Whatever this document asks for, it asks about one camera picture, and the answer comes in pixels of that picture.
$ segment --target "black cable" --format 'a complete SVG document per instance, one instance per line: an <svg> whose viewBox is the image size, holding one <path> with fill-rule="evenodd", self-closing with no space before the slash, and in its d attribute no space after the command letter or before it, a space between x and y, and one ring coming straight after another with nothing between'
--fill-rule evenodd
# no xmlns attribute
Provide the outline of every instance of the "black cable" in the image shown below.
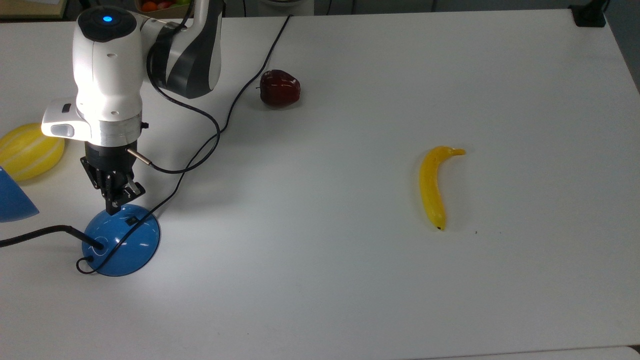
<svg viewBox="0 0 640 360"><path fill-rule="evenodd" d="M175 34L177 34L180 30L185 28L185 24L187 23L187 20L191 17L191 13L193 12L193 4L195 4L195 2L196 2L195 0L191 0L189 2L189 6L187 7L187 12L184 14L182 21L180 21L180 25L178 25L177 28L173 29L172 36L175 36Z"/></svg>
<svg viewBox="0 0 640 360"><path fill-rule="evenodd" d="M186 168L183 168L182 170L167 170L165 168L161 168L159 166L157 166L156 164L149 162L149 166L152 167L154 170L158 170L160 172L164 172L165 174L183 174L185 172L189 172L192 171L193 169L199 167L200 165L202 165L205 161L207 161L207 159L209 159L209 156L211 156L211 154L216 150L216 148L218 147L218 143L220 142L220 134L222 133L222 131L220 130L220 125L218 124L218 121L216 121L216 119L214 119L213 116L211 116L210 114L195 108L191 105L185 104L181 101L178 101L176 99L174 99L173 97L170 97L169 95L167 95L164 91L160 90L160 88L158 87L158 85L156 84L155 81L153 81L153 77L151 75L151 57L153 57L153 53L155 51L156 45L154 44L151 49L149 50L149 53L147 54L147 76L149 77L149 80L151 82L151 85L154 87L154 89L160 94L162 95L162 97L164 97L166 100L169 100L170 102L182 106L183 108L189 109L191 111L195 111L205 117L207 117L209 120L211 120L211 122L213 123L213 125L216 127L216 143L213 144L213 146L211 147L211 149L209 150L209 152L202 158L200 159L200 161L198 161L197 163L195 163L193 166L187 166Z"/></svg>
<svg viewBox="0 0 640 360"><path fill-rule="evenodd" d="M260 76L262 74L262 71L264 71L264 68L267 67L267 62L269 62L269 59L271 58L271 53L273 53L273 49L276 47L276 44L278 43L278 40L280 39L280 35L282 35L282 32L284 31L284 28L287 26L287 23L289 22L289 19L291 19L292 16L293 15L290 14L289 16L287 16L287 19L284 20L284 24L282 24L282 27L280 28L280 32L278 32L278 36L276 37L276 40L274 40L273 44L271 44L271 48L269 49L267 57L264 59L264 63L262 63L262 67L260 68L260 70L258 70L258 73L254 77L252 77L251 80L249 80L249 82L244 84L244 86L242 87L242 89L240 89L240 92L238 93L238 95L234 99L234 101L231 103L231 107L229 108L229 113L227 114L227 122L225 123L225 126L220 131L221 133L224 132L224 130L227 129L227 126L229 126L229 119L231 119L231 112L233 111L234 106L236 105L238 99L240 99L240 96L243 94L243 92L246 90L246 88L248 88L249 85L251 85L251 83L253 83L258 78L258 76Z"/></svg>
<svg viewBox="0 0 640 360"><path fill-rule="evenodd" d="M49 227L44 227L42 229L38 229L36 231L31 231L27 234L18 235L14 238L8 238L6 240L0 240L0 247L6 247L10 245L15 245L21 243L23 241L31 240L33 238L37 238L42 235L52 234L52 233L67 233L77 239L84 241L85 243L95 247L98 250L104 249L104 245L90 238L82 231L71 227L69 225L54 225Z"/></svg>

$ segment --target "yellow banana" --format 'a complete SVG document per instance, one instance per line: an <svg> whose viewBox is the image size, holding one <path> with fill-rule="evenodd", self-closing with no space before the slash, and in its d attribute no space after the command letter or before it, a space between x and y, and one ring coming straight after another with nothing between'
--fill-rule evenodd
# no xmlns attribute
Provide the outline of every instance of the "yellow banana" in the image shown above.
<svg viewBox="0 0 640 360"><path fill-rule="evenodd" d="M433 148L424 157L420 166L420 194L422 204L429 220L438 228L444 230L447 223L447 215L442 204L442 197L438 189L438 167L440 163L451 156L464 155L464 149L453 149L448 146L438 146Z"/></svg>

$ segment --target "table surface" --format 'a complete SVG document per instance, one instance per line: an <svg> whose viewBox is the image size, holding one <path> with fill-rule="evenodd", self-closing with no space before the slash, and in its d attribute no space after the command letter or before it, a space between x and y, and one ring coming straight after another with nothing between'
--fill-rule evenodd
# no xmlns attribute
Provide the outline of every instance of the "table surface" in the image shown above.
<svg viewBox="0 0 640 360"><path fill-rule="evenodd" d="M62 19L67 0L57 4L32 3L23 0L0 0L2 19Z"/></svg>
<svg viewBox="0 0 640 360"><path fill-rule="evenodd" d="M284 19L224 19L223 122ZM2 24L0 135L73 96L72 23ZM205 166L159 212L151 262L81 275L77 240L0 251L6 359L416 359L640 342L640 96L609 27L568 10L294 17ZM139 150L184 166L211 123L142 88ZM441 168L448 228L417 188ZM84 229L104 203L67 143L21 183L40 214L0 237ZM148 208L177 178L137 163Z"/></svg>

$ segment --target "artificial apple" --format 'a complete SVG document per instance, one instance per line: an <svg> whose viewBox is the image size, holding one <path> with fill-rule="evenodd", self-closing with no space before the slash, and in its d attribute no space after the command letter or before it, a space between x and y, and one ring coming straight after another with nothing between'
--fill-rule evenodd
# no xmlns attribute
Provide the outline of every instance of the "artificial apple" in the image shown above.
<svg viewBox="0 0 640 360"><path fill-rule="evenodd" d="M300 99L300 82L282 70L265 71L260 78L260 99L274 108L282 108Z"/></svg>

